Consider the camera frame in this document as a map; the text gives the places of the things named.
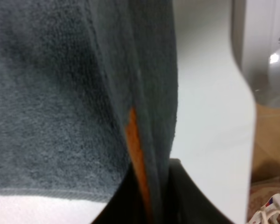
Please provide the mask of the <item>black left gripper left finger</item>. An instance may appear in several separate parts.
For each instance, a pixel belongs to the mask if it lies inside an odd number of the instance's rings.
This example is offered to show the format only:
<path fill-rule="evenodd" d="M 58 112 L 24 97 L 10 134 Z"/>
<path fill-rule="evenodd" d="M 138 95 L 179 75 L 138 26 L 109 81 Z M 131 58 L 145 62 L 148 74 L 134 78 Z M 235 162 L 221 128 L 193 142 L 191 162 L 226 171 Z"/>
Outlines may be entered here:
<path fill-rule="evenodd" d="M 145 224 L 147 217 L 132 165 L 123 182 L 93 224 Z"/>

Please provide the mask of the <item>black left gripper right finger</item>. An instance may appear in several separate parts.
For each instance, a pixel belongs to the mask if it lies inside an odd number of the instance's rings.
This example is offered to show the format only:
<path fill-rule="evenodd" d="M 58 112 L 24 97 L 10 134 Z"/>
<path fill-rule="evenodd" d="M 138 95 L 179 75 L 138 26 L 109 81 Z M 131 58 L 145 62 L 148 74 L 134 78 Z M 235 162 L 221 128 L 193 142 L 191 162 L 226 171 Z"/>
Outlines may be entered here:
<path fill-rule="evenodd" d="M 164 214 L 166 224 L 231 224 L 194 184 L 179 159 L 171 159 Z"/>

